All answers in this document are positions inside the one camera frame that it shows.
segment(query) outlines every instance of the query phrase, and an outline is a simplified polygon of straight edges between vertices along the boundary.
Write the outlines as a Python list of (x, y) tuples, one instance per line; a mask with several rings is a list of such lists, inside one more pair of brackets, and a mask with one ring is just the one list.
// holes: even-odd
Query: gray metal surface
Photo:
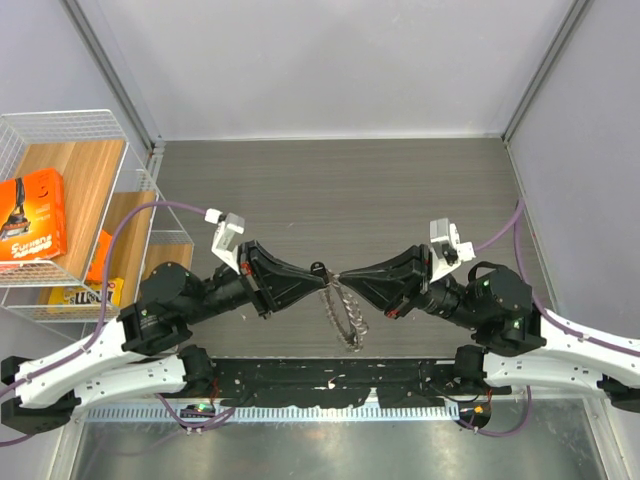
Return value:
[[(491, 428), (518, 423), (522, 403), (494, 402)], [(596, 480), (606, 478), (580, 400), (537, 400), (519, 436), (492, 439), (453, 422), (229, 425), (202, 437), (163, 424), (89, 424), (73, 480)]]
[[(334, 272), (391, 258), (429, 241), (429, 222), (449, 217), (462, 241), (483, 242), (511, 216), (517, 188), (499, 139), (322, 140), (168, 143), (158, 177), (166, 198), (237, 213), (245, 240), (276, 257)], [(211, 275), (213, 229), (178, 212), (195, 241), (193, 270)], [(531, 238), (525, 247), (534, 286), (544, 282)], [(511, 236), (481, 259), (515, 268)], [(456, 276), (466, 279), (468, 268)], [(360, 302), (370, 356), (451, 356), (469, 333), (416, 312), (391, 321)], [(242, 308), (192, 327), (215, 356), (345, 356), (317, 295), (259, 319)]]
[(98, 67), (98, 70), (100, 70), (100, 73), (104, 77), (105, 83), (113, 93), (115, 99), (118, 101), (122, 111), (131, 122), (131, 125), (133, 125), (139, 140), (150, 152), (153, 149), (153, 140), (151, 139), (149, 131), (140, 118), (140, 115), (136, 110), (136, 106), (131, 101), (126, 89), (122, 85), (122, 82), (113, 68), (109, 57), (100, 44), (100, 40), (96, 36), (92, 25), (87, 20), (87, 17), (80, 6), (80, 2), (78, 0), (60, 0), (60, 3), (67, 12), (67, 15), (69, 15), (71, 23), (73, 23), (73, 26), (76, 28), (76, 31), (87, 47), (89, 54), (95, 61), (96, 67)]

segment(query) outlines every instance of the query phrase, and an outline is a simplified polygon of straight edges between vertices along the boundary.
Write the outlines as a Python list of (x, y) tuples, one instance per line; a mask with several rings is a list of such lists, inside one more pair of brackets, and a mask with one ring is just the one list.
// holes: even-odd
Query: chain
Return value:
[[(362, 318), (358, 301), (349, 292), (345, 292), (340, 282), (338, 282), (338, 275), (335, 275), (330, 270), (327, 270), (327, 274), (329, 276), (329, 284), (324, 290), (319, 292), (320, 299), (327, 311), (327, 318), (338, 330), (338, 339), (346, 345), (347, 349), (352, 352), (359, 352), (363, 346), (362, 337), (369, 330), (369, 326)], [(347, 320), (349, 321), (348, 330), (340, 321), (336, 305), (331, 297), (331, 289), (335, 290), (347, 314)]]

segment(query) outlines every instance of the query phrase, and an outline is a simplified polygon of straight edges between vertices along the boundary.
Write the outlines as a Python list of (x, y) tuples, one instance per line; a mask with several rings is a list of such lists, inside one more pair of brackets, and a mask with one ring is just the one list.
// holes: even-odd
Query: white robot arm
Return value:
[[(327, 272), (321, 263), (304, 270), (273, 258), (257, 242), (237, 245), (233, 237), (244, 230), (241, 219), (217, 211), (210, 219), (221, 225), (212, 251), (225, 262), (211, 278), (203, 281), (179, 265), (163, 264), (142, 284), (141, 300), (108, 322), (90, 349), (85, 350), (86, 340), (81, 340), (42, 359), (5, 359), (2, 381), (24, 382), (16, 388), (16, 397), (3, 403), (2, 423), (35, 434), (63, 425), (74, 413), (127, 397), (152, 393), (208, 395), (214, 379), (227, 375), (220, 366), (214, 369), (203, 349), (192, 346), (178, 355), (159, 360), (154, 357), (187, 340), (191, 336), (189, 325), (247, 303), (266, 316), (327, 287)], [(459, 284), (451, 273), (474, 258), (473, 246), (461, 243), (456, 226), (441, 219), (431, 224), (429, 245), (413, 246), (387, 262), (343, 272), (338, 279), (390, 318), (403, 317), (418, 308), (471, 330), (479, 346), (458, 349), (454, 362), (449, 361), (453, 363), (452, 380), (469, 380), (481, 386), (480, 392), (485, 387), (530, 385), (579, 389), (607, 395), (614, 406), (640, 412), (640, 342), (581, 326), (551, 311), (539, 311), (533, 305), (531, 287), (502, 265), (480, 262), (471, 269), (469, 283)], [(478, 268), (490, 272), (477, 277)], [(78, 349), (82, 353), (63, 368), (30, 376)], [(253, 362), (258, 363), (246, 368), (259, 369), (261, 361)], [(318, 361), (309, 360), (308, 365), (314, 362)], [(348, 368), (355, 369), (353, 388), (361, 400), (358, 362), (351, 362)], [(386, 365), (384, 359), (379, 362), (382, 367)], [(398, 360), (389, 362), (401, 366)], [(412, 362), (405, 362), (408, 369), (414, 368)], [(367, 370), (371, 365), (363, 364), (362, 368)], [(422, 368), (417, 367), (415, 372), (419, 392), (412, 401), (438, 396), (429, 391), (429, 379), (425, 379)], [(327, 375), (322, 372), (333, 369), (320, 371), (321, 376)], [(280, 377), (282, 373), (275, 375), (274, 381)], [(343, 388), (350, 388), (350, 375), (342, 377)], [(374, 378), (370, 387), (380, 392), (393, 385), (393, 378), (380, 379), (384, 383), (377, 384)], [(248, 395), (249, 383), (237, 378), (234, 382), (225, 386), (225, 394), (242, 392), (245, 396), (236, 399), (238, 405), (247, 399), (255, 404), (258, 395)], [(286, 388), (291, 387), (290, 380), (285, 383)], [(406, 401), (402, 390), (406, 385), (398, 388)], [(269, 392), (276, 390), (261, 392), (259, 401), (282, 402), (280, 397), (268, 399)], [(292, 404), (340, 406), (339, 402), (326, 400), (332, 398), (331, 388), (311, 386), (306, 395), (308, 398), (291, 400)], [(317, 402), (314, 395), (322, 395), (325, 400)]]

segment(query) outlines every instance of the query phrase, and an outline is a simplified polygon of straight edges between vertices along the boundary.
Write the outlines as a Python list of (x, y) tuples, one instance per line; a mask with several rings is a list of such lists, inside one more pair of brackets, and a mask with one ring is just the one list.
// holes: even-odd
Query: orange package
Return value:
[(100, 236), (98, 237), (98, 244), (93, 252), (91, 265), (89, 265), (89, 271), (87, 272), (87, 280), (90, 282), (102, 282), (102, 271), (104, 270), (104, 262), (107, 259), (110, 244), (111, 235), (101, 230)]
[(0, 183), (0, 261), (67, 252), (64, 184), (54, 168)]

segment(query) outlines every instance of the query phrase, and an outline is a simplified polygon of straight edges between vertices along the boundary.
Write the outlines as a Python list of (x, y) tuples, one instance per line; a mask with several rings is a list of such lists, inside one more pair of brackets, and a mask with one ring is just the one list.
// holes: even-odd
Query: cable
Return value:
[(491, 430), (484, 430), (480, 428), (476, 429), (476, 427), (474, 427), (472, 424), (467, 423), (462, 419), (458, 420), (458, 422), (462, 426), (464, 426), (466, 429), (473, 430), (474, 432), (477, 432), (480, 435), (484, 435), (485, 437), (504, 438), (504, 437), (512, 437), (520, 433), (522, 430), (524, 430), (527, 427), (527, 425), (529, 425), (529, 421), (531, 420), (532, 413), (533, 413), (533, 400), (531, 398), (531, 387), (527, 386), (527, 409), (525, 410), (525, 414), (524, 414), (524, 418), (522, 419), (522, 422), (520, 422), (520, 425), (518, 425), (514, 429), (508, 430), (506, 432), (493, 432)]
[(524, 200), (521, 199), (521, 198), (518, 199), (518, 203), (516, 203), (516, 209), (513, 212), (513, 215), (511, 216), (509, 221), (504, 225), (504, 227), (502, 227), (498, 233), (496, 233), (493, 237), (491, 237), (489, 240), (487, 240), (483, 244), (481, 244), (481, 245), (479, 245), (477, 247), (474, 246), (473, 250), (476, 253), (480, 253), (483, 250), (486, 250), (487, 248), (489, 248), (494, 243), (496, 243), (498, 240), (500, 240), (504, 236), (504, 234), (507, 233), (509, 231), (509, 229), (511, 227), (513, 227), (515, 225), (515, 223), (518, 221), (518, 219), (522, 216), (522, 212), (524, 211), (524, 207), (525, 207)]
[[(111, 258), (113, 257), (113, 252), (115, 251), (114, 246), (116, 244), (116, 241), (118, 240), (118, 237), (122, 233), (122, 230), (124, 230), (124, 228), (127, 226), (127, 223), (129, 223), (129, 221), (138, 212), (144, 210), (145, 208), (151, 208), (151, 207), (180, 208), (180, 209), (188, 210), (190, 212), (194, 212), (194, 213), (197, 213), (197, 214), (200, 214), (200, 215), (203, 215), (203, 216), (206, 215), (206, 213), (207, 213), (207, 211), (202, 209), (202, 208), (194, 207), (192, 205), (187, 205), (185, 203), (171, 202), (171, 201), (165, 201), (165, 200), (159, 200), (159, 201), (154, 201), (154, 202), (143, 203), (141, 205), (138, 205), (133, 210), (131, 210), (122, 219), (122, 221), (120, 222), (120, 224), (116, 228), (115, 232), (113, 233), (111, 244), (109, 245), (109, 249), (107, 251), (107, 257), (105, 259), (105, 268), (104, 268), (104, 272), (102, 273), (102, 290), (100, 292), (100, 315), (98, 317), (98, 323), (96, 325), (96, 328), (93, 331), (93, 333), (91, 334), (91, 337), (89, 337), (89, 340), (87, 340), (87, 342), (82, 347), (80, 347), (77, 351), (67, 355), (66, 357), (61, 358), (60, 360), (57, 360), (57, 361), (53, 362), (51, 365), (47, 365), (46, 367), (43, 367), (43, 368), (41, 368), (39, 370), (36, 370), (35, 372), (29, 374), (27, 377), (21, 378), (20, 380), (17, 380), (15, 382), (13, 382), (11, 385), (3, 388), (2, 390), (0, 390), (0, 398), (3, 398), (7, 394), (9, 394), (12, 390), (15, 390), (19, 386), (25, 384), (27, 381), (31, 381), (34, 378), (39, 377), (40, 375), (43, 375), (43, 374), (45, 374), (47, 372), (55, 370), (56, 368), (61, 367), (62, 365), (65, 365), (65, 364), (69, 363), (70, 361), (78, 358), (85, 351), (89, 350), (93, 346), (93, 344), (95, 344), (98, 341), (98, 338), (100, 337), (100, 333), (102, 331), (102, 327), (105, 324), (105, 317), (106, 317), (106, 314), (107, 314), (107, 288), (108, 288), (108, 284), (109, 284), (109, 272), (110, 272), (110, 269), (111, 269)], [(32, 435), (25, 435), (23, 437), (15, 439), (15, 440), (9, 440), (9, 441), (6, 441), (6, 442), (2, 442), (2, 443), (0, 443), (0, 448), (1, 447), (9, 447), (11, 445), (16, 445), (18, 443), (21, 443), (21, 442), (24, 442), (26, 440), (29, 440), (29, 438), (31, 438), (31, 437), (32, 437)]]
[(450, 397), (449, 395), (447, 395), (446, 393), (444, 393), (442, 390), (434, 387), (433, 385), (431, 385), (431, 383), (427, 383), (426, 384), (427, 387), (429, 387), (431, 390), (433, 390), (434, 392), (436, 392), (437, 394), (439, 394), (441, 397), (446, 398), (447, 400), (449, 400), (450, 402), (454, 402), (454, 403), (473, 403), (476, 400), (478, 400), (478, 398), (480, 398), (481, 394), (476, 395), (474, 398), (472, 398), (471, 400), (456, 400), (453, 397)]

